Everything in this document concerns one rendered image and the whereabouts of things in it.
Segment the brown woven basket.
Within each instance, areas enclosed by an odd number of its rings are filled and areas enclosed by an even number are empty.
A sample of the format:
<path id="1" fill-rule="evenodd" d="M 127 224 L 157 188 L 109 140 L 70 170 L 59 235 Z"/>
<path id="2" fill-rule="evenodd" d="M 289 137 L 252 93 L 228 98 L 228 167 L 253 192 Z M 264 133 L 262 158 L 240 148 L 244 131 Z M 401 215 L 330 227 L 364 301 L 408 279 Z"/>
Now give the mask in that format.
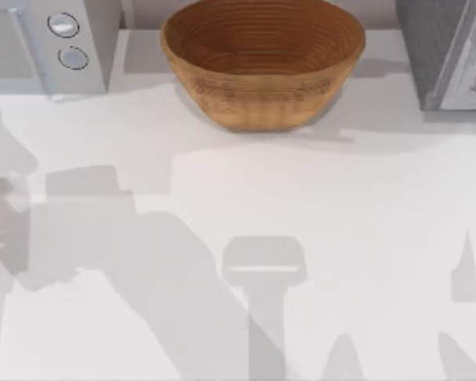
<path id="1" fill-rule="evenodd" d="M 328 0 L 196 0 L 160 43 L 186 94 L 234 132 L 278 133 L 316 117 L 366 46 L 358 18 Z"/>

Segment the microwave knob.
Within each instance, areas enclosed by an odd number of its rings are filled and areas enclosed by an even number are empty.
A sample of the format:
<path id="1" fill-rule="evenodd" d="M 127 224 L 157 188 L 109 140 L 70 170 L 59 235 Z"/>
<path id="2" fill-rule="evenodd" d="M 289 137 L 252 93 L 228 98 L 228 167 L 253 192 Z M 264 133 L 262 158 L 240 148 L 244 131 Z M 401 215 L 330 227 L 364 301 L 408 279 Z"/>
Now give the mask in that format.
<path id="1" fill-rule="evenodd" d="M 69 13 L 50 15 L 47 19 L 49 30 L 57 37 L 72 38 L 79 33 L 78 20 Z"/>
<path id="2" fill-rule="evenodd" d="M 75 46 L 60 49 L 57 52 L 57 58 L 65 68 L 72 71 L 80 71 L 89 64 L 88 55 Z"/>

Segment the pale microwave oven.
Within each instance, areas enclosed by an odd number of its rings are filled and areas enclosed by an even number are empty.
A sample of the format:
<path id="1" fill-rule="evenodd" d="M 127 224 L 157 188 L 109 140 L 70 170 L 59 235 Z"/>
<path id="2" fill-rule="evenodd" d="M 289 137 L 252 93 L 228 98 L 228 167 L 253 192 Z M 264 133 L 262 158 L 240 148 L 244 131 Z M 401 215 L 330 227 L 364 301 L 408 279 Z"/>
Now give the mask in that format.
<path id="1" fill-rule="evenodd" d="M 76 36 L 49 30 L 48 17 L 58 13 L 78 20 Z M 107 92 L 121 19 L 121 0 L 0 0 L 0 94 Z M 58 61 L 57 52 L 70 46 L 88 55 L 84 69 Z"/>

